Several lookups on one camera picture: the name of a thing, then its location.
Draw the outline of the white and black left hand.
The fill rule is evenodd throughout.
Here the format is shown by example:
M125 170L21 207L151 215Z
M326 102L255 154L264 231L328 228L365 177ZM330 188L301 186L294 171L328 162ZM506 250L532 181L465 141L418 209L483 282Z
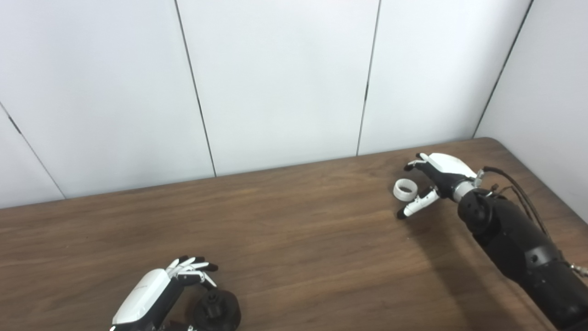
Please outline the white and black left hand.
M109 329L162 331L166 317L185 287L202 285L206 289L215 289L218 285L209 273L217 270L218 266L204 257L184 255L166 268L147 272L118 308Z

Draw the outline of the white and black right hand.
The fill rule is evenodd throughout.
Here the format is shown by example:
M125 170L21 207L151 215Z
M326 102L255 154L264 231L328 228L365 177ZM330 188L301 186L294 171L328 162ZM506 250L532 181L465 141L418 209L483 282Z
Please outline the white and black right hand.
M409 198L408 204L397 212L397 219L406 219L439 199L458 203L466 193L480 186L478 174L461 159L443 153L418 153L416 157L417 160L404 166L404 171L421 171L432 181L432 185Z

